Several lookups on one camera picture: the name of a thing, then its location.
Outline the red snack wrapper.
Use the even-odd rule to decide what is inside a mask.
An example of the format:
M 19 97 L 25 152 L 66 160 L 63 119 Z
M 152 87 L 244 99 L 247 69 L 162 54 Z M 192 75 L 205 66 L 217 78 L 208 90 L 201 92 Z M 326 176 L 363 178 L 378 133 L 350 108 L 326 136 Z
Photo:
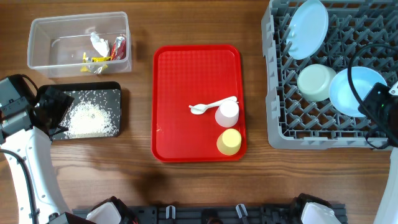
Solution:
M 111 51 L 111 60 L 120 60 L 124 58 L 126 53 L 126 37 L 120 35 L 114 41 L 113 48 Z

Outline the yellow plastic cup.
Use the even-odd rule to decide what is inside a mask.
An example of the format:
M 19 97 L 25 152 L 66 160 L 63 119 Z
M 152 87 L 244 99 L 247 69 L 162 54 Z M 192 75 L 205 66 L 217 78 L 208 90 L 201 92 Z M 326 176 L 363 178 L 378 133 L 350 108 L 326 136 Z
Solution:
M 225 130 L 217 139 L 216 146 L 220 153 L 232 156 L 235 155 L 241 147 L 242 137 L 238 130 L 230 128 Z

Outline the mint green bowl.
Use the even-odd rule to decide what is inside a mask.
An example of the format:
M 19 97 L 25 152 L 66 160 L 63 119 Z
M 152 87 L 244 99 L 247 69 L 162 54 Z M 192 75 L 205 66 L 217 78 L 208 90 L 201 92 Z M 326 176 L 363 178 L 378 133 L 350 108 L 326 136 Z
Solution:
M 323 101 L 329 98 L 329 87 L 336 72 L 325 65 L 313 64 L 305 67 L 298 75 L 297 86 L 308 101 Z

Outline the white tissue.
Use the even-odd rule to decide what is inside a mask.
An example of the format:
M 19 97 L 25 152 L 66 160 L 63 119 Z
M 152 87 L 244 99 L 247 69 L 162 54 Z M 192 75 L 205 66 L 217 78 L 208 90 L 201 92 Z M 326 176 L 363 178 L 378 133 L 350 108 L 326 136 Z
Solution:
M 90 41 L 92 46 L 102 57 L 109 57 L 110 49 L 107 40 L 102 39 L 96 32 L 92 32 L 90 34 Z

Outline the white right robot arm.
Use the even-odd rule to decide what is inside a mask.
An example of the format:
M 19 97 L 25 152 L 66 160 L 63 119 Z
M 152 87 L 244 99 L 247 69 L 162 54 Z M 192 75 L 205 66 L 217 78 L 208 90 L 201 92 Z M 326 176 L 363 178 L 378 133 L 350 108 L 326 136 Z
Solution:
M 375 116 L 380 122 L 379 130 L 388 137 L 392 147 L 389 176 L 379 204 L 375 224 L 397 224 L 397 84 L 392 87 L 377 83 L 366 95 L 359 109 Z M 300 211 L 299 222 L 303 224 L 337 224 L 334 211 L 320 202 L 307 202 Z

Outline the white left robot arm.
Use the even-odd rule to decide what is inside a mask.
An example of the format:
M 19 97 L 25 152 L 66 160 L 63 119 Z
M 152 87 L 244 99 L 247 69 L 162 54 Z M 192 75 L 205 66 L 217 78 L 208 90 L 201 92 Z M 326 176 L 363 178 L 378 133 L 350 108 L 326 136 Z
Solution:
M 73 102 L 54 88 L 22 96 L 3 106 L 1 152 L 8 161 L 19 208 L 19 223 L 48 223 L 69 212 L 50 155 L 52 136 Z

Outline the light blue plate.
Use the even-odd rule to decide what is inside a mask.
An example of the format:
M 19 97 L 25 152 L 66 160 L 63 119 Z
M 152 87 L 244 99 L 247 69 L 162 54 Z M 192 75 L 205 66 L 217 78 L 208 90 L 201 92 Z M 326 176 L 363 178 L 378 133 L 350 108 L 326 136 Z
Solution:
M 326 7 L 319 0 L 305 1 L 295 12 L 289 24 L 286 43 L 292 43 L 288 53 L 301 60 L 312 56 L 323 43 L 329 25 Z

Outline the white plastic fork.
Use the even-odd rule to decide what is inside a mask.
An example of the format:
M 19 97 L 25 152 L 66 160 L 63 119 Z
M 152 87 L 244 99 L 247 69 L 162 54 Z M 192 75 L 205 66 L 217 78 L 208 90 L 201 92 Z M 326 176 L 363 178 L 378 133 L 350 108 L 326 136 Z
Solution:
M 208 105 L 204 105 L 204 104 L 198 104 L 195 106 L 189 105 L 188 107 L 190 108 L 190 112 L 192 114 L 200 115 L 200 114 L 203 114 L 209 108 L 217 107 L 217 106 L 212 106 L 211 104 L 212 103 L 210 103 Z

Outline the yellow candy wrapper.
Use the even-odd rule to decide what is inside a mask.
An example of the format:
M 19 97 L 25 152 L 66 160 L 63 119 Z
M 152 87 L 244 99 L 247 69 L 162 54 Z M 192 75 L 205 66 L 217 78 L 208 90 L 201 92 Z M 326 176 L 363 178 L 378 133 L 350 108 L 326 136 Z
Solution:
M 86 52 L 83 53 L 83 63 L 80 72 L 90 72 L 95 74 L 103 73 L 107 68 L 106 62 L 110 61 L 111 57 L 89 57 Z

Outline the light blue bowl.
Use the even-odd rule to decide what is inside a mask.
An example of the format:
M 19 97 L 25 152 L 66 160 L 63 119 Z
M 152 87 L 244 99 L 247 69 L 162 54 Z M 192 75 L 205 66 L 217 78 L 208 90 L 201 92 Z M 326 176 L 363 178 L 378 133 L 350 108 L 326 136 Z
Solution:
M 362 100 L 376 83 L 387 85 L 382 75 L 367 67 L 352 67 L 351 74 L 355 90 Z M 330 101 L 340 113 L 357 118 L 365 117 L 364 114 L 359 112 L 359 103 L 349 86 L 347 68 L 337 73 L 333 78 L 329 94 Z

